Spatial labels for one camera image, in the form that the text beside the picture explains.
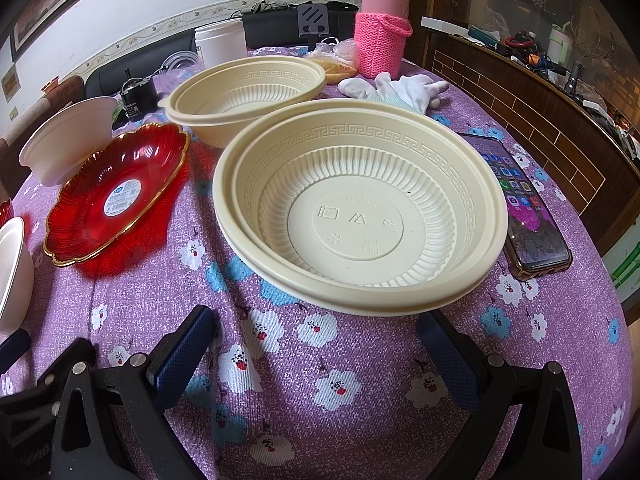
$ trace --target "red plate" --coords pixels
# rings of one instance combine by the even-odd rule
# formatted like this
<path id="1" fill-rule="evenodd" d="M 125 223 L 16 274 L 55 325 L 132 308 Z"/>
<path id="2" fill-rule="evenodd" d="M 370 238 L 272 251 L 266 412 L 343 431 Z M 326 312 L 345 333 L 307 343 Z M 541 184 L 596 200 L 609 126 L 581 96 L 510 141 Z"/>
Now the red plate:
<path id="1" fill-rule="evenodd" d="M 6 224 L 14 217 L 14 206 L 11 205 L 11 199 L 0 204 L 0 227 Z"/>
<path id="2" fill-rule="evenodd" d="M 190 142 L 175 124 L 145 124 L 90 156 L 47 217 L 53 263 L 87 261 L 130 229 L 178 174 Z"/>

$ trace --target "pink thermos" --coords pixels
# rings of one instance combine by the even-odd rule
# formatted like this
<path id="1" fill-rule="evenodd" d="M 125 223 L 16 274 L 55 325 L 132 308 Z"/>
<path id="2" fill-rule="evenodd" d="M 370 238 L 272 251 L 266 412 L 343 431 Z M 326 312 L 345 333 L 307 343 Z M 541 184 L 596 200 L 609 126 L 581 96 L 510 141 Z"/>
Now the pink thermos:
<path id="1" fill-rule="evenodd" d="M 398 78 L 404 42 L 412 34 L 407 0 L 362 0 L 356 14 L 354 39 L 358 43 L 358 71 L 373 79 L 381 72 Z"/>

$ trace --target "round table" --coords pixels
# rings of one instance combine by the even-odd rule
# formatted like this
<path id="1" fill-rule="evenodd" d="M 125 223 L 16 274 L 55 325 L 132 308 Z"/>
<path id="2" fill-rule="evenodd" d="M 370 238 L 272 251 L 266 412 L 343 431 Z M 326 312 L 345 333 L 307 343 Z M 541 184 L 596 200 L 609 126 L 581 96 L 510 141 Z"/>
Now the round table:
<path id="1" fill-rule="evenodd" d="M 254 55 L 282 53 L 301 55 L 275 47 Z M 405 75 L 424 72 L 402 66 Z M 327 87 L 319 97 L 339 96 Z M 558 186 L 464 92 L 451 86 L 442 97 L 428 114 L 454 131 L 500 138 L 541 190 L 574 254 L 567 272 L 526 283 L 510 275 L 501 256 L 482 285 L 443 311 L 486 354 L 499 353 L 518 366 L 562 365 L 579 423 L 584 478 L 595 480 L 620 448 L 630 415 L 631 357 L 620 303 Z M 165 120 L 159 111 L 142 122 Z M 97 344 L 100 367 L 149 352 L 200 303 L 218 309 L 223 331 L 166 418 L 209 479 L 425 478 L 468 412 L 455 405 L 415 335 L 416 317 L 331 312 L 298 302 L 251 272 L 215 221 L 211 181 L 220 153 L 193 139 L 175 206 L 158 213 L 166 215 L 166 237 L 164 231 L 155 238 L 139 235 L 120 250 L 111 272 L 96 273 L 92 262 L 53 266 L 42 241 L 58 188 L 27 179 L 14 208 L 28 226 L 36 267 L 23 324 L 33 343 L 2 376 L 3 394 L 33 386 L 78 336 Z M 259 340 L 260 332 L 266 336 Z M 249 380 L 228 373 L 238 351 L 252 370 Z M 426 381 L 436 389 L 425 389 Z M 516 413 L 512 408 L 510 428 Z M 509 434 L 503 431 L 479 478 L 494 471 Z M 139 453 L 133 446 L 148 476 Z"/>

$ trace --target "phone screen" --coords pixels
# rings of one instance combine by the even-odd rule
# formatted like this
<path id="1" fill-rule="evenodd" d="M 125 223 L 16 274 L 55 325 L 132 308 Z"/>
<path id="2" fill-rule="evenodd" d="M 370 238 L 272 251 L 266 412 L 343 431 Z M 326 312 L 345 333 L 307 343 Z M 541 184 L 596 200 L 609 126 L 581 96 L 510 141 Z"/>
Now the phone screen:
<path id="1" fill-rule="evenodd" d="M 500 183 L 509 214 L 508 237 L 520 262 L 529 268 L 565 262 L 562 234 L 531 181 L 501 142 L 460 134 L 484 158 Z"/>

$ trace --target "metal screw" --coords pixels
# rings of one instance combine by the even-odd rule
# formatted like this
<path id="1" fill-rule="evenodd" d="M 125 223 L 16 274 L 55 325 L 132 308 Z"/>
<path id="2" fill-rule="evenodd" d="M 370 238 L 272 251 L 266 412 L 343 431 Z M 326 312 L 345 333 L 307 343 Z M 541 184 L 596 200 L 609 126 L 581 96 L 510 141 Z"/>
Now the metal screw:
<path id="1" fill-rule="evenodd" d="M 486 360 L 494 368 L 500 368 L 504 364 L 504 359 L 498 354 L 491 354 Z"/>
<path id="2" fill-rule="evenodd" d="M 133 354 L 129 358 L 129 364 L 131 364 L 131 366 L 143 365 L 145 361 L 146 361 L 146 356 L 144 354 Z"/>
<path id="3" fill-rule="evenodd" d="M 75 374 L 75 375 L 80 375 L 82 372 L 84 372 L 86 370 L 86 364 L 84 364 L 83 362 L 80 363 L 76 363 L 74 364 L 74 367 L 71 368 L 71 371 Z"/>
<path id="4" fill-rule="evenodd" d="M 555 375 L 562 373 L 562 367 L 555 361 L 549 361 L 547 367 L 549 368 L 549 371 Z"/>

